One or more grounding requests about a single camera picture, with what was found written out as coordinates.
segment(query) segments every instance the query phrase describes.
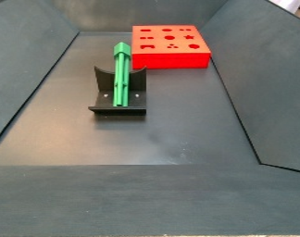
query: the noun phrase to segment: red shape sorter board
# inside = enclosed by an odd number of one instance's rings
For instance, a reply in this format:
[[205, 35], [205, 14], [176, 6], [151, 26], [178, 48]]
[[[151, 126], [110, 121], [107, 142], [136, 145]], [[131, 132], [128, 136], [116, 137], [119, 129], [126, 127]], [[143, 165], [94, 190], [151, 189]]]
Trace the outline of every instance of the red shape sorter board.
[[210, 50], [192, 25], [132, 27], [132, 69], [198, 69]]

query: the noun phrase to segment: metal surface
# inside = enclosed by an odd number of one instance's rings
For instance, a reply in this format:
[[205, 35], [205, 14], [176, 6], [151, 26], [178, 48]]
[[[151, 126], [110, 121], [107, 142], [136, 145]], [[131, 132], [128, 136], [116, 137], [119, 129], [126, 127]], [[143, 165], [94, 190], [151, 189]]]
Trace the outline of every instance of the metal surface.
[[80, 31], [127, 31], [132, 25], [202, 27], [227, 0], [52, 0]]
[[75, 35], [47, 1], [0, 2], [0, 132]]
[[300, 19], [233, 0], [203, 33], [261, 162], [300, 169]]
[[0, 165], [255, 164], [213, 65], [147, 70], [147, 115], [100, 117], [94, 66], [130, 33], [82, 33], [0, 140]]
[[300, 173], [241, 162], [0, 167], [0, 236], [300, 235]]

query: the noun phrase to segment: bin floor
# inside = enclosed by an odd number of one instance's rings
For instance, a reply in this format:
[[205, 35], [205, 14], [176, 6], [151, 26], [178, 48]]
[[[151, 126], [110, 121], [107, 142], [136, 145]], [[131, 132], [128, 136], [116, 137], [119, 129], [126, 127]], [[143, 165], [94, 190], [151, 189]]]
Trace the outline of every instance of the bin floor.
[[255, 164], [210, 63], [147, 70], [147, 115], [95, 116], [94, 66], [130, 33], [82, 33], [0, 141], [0, 165]]

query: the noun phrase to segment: black holder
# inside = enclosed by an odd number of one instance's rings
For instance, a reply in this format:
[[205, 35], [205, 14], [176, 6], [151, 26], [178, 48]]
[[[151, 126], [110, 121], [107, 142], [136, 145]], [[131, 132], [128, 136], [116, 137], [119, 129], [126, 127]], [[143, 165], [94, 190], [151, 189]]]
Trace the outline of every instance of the black holder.
[[115, 74], [94, 67], [98, 85], [95, 106], [90, 106], [96, 114], [144, 115], [146, 114], [146, 68], [128, 73], [127, 106], [112, 106]]

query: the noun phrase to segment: green peg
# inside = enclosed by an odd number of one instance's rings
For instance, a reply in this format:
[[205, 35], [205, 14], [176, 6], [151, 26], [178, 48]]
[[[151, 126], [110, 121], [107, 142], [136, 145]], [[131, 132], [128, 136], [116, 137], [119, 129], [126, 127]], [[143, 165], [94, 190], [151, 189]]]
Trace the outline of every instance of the green peg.
[[112, 106], [127, 106], [130, 46], [119, 42], [114, 47], [115, 80]]

